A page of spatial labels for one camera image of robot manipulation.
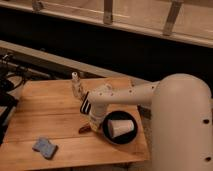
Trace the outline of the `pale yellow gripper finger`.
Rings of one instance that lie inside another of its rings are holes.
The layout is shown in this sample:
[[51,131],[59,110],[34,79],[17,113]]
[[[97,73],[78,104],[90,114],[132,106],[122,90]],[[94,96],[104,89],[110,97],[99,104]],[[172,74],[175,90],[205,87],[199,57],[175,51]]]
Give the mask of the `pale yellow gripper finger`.
[[92,122],[92,121],[90,121],[89,124],[90,124],[91,129],[94,132],[99,132],[101,130],[101,125],[100,124],[97,124],[97,123]]

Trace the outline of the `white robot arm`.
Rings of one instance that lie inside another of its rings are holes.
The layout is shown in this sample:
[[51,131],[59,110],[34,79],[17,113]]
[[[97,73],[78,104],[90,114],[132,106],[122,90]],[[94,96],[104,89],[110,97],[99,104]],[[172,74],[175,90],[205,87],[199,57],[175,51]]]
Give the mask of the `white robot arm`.
[[213,171],[212,93],[203,80],[172,74],[127,89],[91,91],[88,101],[94,124],[110,104],[151,108],[153,171]]

